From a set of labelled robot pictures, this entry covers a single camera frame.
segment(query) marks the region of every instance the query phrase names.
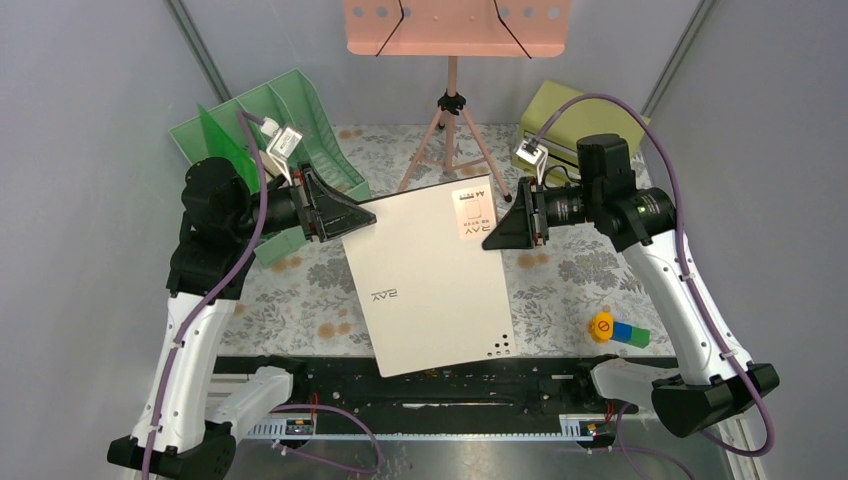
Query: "gray wall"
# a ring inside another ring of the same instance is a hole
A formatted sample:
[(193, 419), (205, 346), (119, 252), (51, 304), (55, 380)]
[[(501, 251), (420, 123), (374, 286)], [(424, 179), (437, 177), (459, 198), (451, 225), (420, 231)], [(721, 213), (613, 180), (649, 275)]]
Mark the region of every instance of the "gray wall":
[[(341, 0), (184, 3), (234, 95), (298, 67), (315, 82), (333, 123), (427, 124), (444, 92), (444, 58), (348, 52)], [(478, 123), (518, 122), (545, 79), (641, 108), (697, 5), (574, 0), (563, 55), (461, 59), (459, 91)]]
[(2, 2), (0, 478), (118, 478), (179, 227), (167, 129), (213, 101), (161, 2)]
[(848, 468), (846, 20), (842, 0), (721, 2), (654, 116), (701, 272), (754, 359), (781, 376), (766, 398), (770, 479)]

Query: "pink stand panel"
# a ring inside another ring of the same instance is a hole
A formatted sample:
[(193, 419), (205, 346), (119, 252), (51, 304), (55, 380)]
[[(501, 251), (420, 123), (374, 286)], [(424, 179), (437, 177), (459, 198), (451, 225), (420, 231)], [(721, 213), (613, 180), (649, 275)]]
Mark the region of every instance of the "pink stand panel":
[[(401, 18), (397, 0), (343, 0), (348, 50), (375, 55)], [(523, 57), (492, 0), (403, 0), (407, 16), (380, 55)], [(504, 22), (533, 57), (565, 50), (571, 0), (498, 0)]]

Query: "tripod stand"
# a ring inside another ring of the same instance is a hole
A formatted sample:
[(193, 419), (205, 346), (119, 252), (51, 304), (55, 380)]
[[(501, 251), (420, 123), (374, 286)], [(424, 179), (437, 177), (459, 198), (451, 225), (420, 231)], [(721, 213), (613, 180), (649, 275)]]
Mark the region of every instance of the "tripod stand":
[[(498, 182), (498, 186), (500, 187), (501, 194), (504, 196), (504, 200), (507, 202), (512, 201), (512, 195), (509, 193), (509, 189), (507, 189), (506, 184), (504, 183), (503, 176), (498, 171), (498, 167), (495, 165), (495, 161), (492, 159), (492, 155), (489, 153), (488, 148), (486, 148), (486, 142), (483, 141), (483, 137), (480, 136), (480, 131), (477, 130), (477, 125), (474, 123), (474, 119), (471, 118), (471, 114), (468, 112), (468, 109), (465, 107), (465, 97), (458, 94), (456, 91), (456, 74), (457, 67), (459, 63), (459, 57), (451, 56), (448, 57), (448, 88), (442, 98), (439, 99), (438, 107), (436, 109), (436, 114), (433, 116), (433, 121), (430, 122), (430, 126), (427, 128), (427, 133), (424, 135), (424, 138), (421, 140), (421, 145), (418, 147), (418, 151), (415, 152), (415, 156), (412, 157), (412, 162), (409, 164), (409, 169), (407, 169), (406, 174), (403, 176), (403, 179), (400, 181), (400, 186), (398, 187), (398, 191), (402, 192), (406, 190), (406, 187), (409, 184), (409, 179), (412, 176), (412, 173), (415, 171), (415, 167), (418, 166), (419, 162), (428, 163), (431, 165), (437, 165), (448, 172), (453, 172), (457, 169), (467, 167), (469, 165), (475, 165), (478, 163), (486, 162), (489, 164), (489, 169), (491, 169), (492, 174), (495, 176), (495, 180)], [(474, 140), (477, 141), (477, 145), (480, 147), (480, 152), (483, 154), (481, 158), (477, 160), (472, 160), (470, 162), (466, 162), (460, 165), (454, 165), (454, 137), (456, 135), (456, 117), (462, 115), (465, 119), (465, 123), (468, 124), (468, 129), (471, 130), (471, 135), (474, 137)], [(433, 136), (433, 132), (436, 128), (446, 128), (445, 132), (445, 158), (442, 161), (431, 160), (429, 158), (424, 158), (424, 149), (427, 147), (427, 142), (430, 141), (430, 137)]]

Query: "green tray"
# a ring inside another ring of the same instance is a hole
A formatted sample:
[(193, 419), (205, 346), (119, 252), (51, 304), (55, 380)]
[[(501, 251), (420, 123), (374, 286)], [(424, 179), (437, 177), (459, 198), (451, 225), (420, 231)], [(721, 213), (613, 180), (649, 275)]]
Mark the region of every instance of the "green tray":
[[(289, 158), (292, 168), (309, 161), (333, 188), (354, 200), (371, 198), (368, 182), (342, 154), (318, 93), (300, 70), (292, 70), (222, 103), (210, 109), (208, 116), (201, 108), (201, 115), (172, 128), (171, 137), (189, 163), (210, 156), (227, 158), (251, 186), (251, 191), (258, 189), (256, 166), (247, 153), (247, 138), (236, 117), (239, 109), (273, 118), (280, 125), (288, 123), (303, 133), (303, 141)], [(251, 129), (264, 149), (266, 139), (257, 127)], [(292, 228), (263, 239), (256, 248), (256, 259), (269, 266), (306, 243), (303, 231)]]

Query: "pink music stand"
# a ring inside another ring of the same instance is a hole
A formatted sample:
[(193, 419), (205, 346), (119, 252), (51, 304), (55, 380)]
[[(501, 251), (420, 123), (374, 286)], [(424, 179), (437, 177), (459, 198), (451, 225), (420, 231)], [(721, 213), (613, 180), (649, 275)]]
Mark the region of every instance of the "pink music stand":
[[(343, 3), (347, 45), (352, 53), (448, 57), (447, 90), (438, 102), (433, 121), (398, 191), (406, 189), (419, 162), (438, 165), (448, 171), (487, 162), (504, 198), (512, 201), (465, 106), (465, 99), (457, 93), (459, 57), (554, 57), (561, 54), (568, 36), (571, 0), (343, 0)], [(456, 117), (460, 114), (483, 157), (454, 165)], [(444, 161), (423, 158), (435, 129), (445, 126), (447, 155)]]

